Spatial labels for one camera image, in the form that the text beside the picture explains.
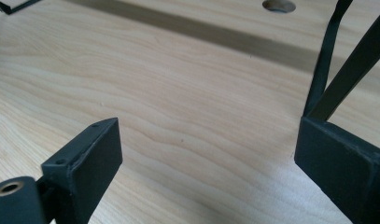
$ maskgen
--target screw hole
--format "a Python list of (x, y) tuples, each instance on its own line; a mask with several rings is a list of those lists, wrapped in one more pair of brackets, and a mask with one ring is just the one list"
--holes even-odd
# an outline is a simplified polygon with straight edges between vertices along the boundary
[(55, 162), (55, 164), (62, 165), (65, 163), (65, 159), (60, 159)]
[(15, 193), (16, 191), (23, 188), (23, 182), (21, 181), (14, 181), (11, 183), (7, 183), (4, 186), (0, 188), (0, 197), (7, 196), (9, 194)]
[(275, 13), (290, 13), (295, 10), (295, 4), (289, 0), (266, 0), (262, 6)]

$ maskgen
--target wood grain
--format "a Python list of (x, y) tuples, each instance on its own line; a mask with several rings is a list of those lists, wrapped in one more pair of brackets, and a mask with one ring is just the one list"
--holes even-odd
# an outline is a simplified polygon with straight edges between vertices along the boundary
[[(120, 119), (91, 223), (350, 223), (293, 161), (335, 1), (44, 0), (0, 13), (0, 182)], [(334, 75), (380, 13), (355, 1)], [(380, 62), (331, 121), (380, 147)]]

